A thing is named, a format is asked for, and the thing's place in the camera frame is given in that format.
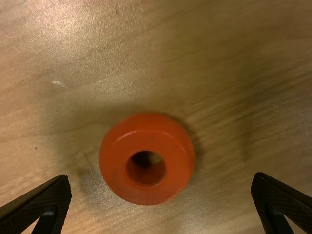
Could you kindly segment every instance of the scratch mark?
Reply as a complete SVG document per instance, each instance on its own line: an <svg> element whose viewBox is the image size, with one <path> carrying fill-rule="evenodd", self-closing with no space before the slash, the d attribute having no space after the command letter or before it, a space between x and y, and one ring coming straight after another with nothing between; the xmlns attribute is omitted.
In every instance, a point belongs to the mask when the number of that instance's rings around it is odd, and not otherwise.
<svg viewBox="0 0 312 234"><path fill-rule="evenodd" d="M55 86L61 86L65 89L67 89L67 86L59 81L52 81L52 84L54 84Z"/></svg>

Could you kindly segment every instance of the orange ring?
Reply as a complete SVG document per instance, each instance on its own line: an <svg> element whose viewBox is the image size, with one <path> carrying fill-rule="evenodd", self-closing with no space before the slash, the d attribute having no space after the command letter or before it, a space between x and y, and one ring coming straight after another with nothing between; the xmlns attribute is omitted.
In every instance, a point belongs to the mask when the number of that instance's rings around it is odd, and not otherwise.
<svg viewBox="0 0 312 234"><path fill-rule="evenodd" d="M163 161L142 168L132 160L151 151ZM107 185L121 198L156 205L178 195L192 177L195 152L185 129L160 114L138 114L114 126L105 136L99 165Z"/></svg>

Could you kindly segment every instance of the rubber spacer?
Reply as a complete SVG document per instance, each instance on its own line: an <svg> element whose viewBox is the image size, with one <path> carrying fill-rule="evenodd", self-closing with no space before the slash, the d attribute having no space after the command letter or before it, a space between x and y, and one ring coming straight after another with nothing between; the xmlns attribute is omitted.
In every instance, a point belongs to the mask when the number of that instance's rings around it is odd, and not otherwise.
<svg viewBox="0 0 312 234"><path fill-rule="evenodd" d="M163 160L138 163L134 155L154 152ZM161 114L138 114L112 127L100 150L99 165L107 185L121 198L156 205L177 196L190 181L195 151L177 121Z"/></svg>

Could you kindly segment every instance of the wood grain surface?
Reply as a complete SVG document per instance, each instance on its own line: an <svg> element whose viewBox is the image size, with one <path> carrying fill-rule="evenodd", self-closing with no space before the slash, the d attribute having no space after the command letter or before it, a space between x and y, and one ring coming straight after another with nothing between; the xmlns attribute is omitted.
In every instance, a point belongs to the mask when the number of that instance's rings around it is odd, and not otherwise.
<svg viewBox="0 0 312 234"><path fill-rule="evenodd" d="M312 196L310 0L0 0L0 206L67 174L64 234L261 234L265 172ZM128 115L194 141L192 181L137 206L98 167Z"/></svg>

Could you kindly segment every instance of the rubber grommet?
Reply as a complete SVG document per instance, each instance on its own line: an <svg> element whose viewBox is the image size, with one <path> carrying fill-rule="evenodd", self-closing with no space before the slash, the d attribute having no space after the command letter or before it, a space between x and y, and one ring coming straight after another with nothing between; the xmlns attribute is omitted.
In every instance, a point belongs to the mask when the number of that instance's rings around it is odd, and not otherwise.
<svg viewBox="0 0 312 234"><path fill-rule="evenodd" d="M142 168L133 161L139 152L163 159ZM190 181L195 151L183 126L161 114L138 114L112 127L105 136L99 165L107 185L121 198L156 205L177 196Z"/></svg>

